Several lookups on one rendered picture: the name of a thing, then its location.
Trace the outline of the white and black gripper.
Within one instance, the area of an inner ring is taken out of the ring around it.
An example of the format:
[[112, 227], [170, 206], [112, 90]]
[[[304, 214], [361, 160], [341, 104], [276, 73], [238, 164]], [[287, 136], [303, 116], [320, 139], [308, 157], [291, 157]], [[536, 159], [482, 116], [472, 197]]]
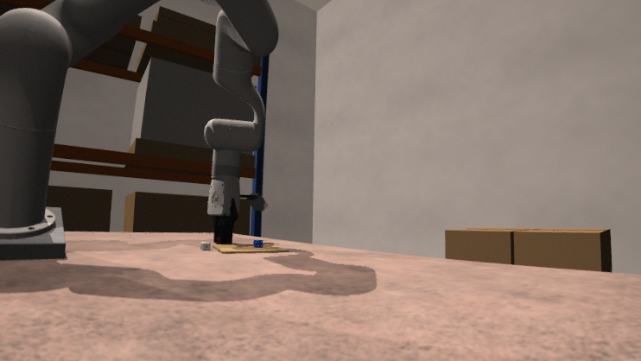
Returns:
[[240, 207], [239, 181], [240, 178], [236, 176], [212, 176], [207, 213], [214, 222], [214, 243], [216, 238], [220, 238], [221, 244], [232, 244], [232, 229]]

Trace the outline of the tan flat mat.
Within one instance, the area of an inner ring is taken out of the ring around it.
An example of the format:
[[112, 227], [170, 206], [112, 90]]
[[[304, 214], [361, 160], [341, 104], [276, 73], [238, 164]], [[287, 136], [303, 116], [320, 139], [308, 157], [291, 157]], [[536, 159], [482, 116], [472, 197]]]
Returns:
[[283, 248], [279, 248], [270, 244], [263, 244], [263, 247], [256, 248], [253, 244], [239, 244], [239, 245], [213, 245], [213, 248], [221, 254], [231, 253], [272, 253], [272, 252], [289, 252]]

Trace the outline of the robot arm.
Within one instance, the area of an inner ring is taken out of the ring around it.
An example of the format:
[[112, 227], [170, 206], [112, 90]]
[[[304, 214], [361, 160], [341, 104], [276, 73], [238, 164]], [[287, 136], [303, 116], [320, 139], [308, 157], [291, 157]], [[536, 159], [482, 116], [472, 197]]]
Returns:
[[[67, 69], [159, 1], [55, 0], [0, 16], [0, 239], [34, 237], [55, 225], [46, 203]], [[212, 119], [204, 130], [212, 176], [240, 178], [241, 151], [261, 147], [265, 125], [251, 82], [254, 56], [273, 52], [278, 25], [268, 0], [199, 1], [221, 8], [214, 81], [254, 110], [253, 122]]]

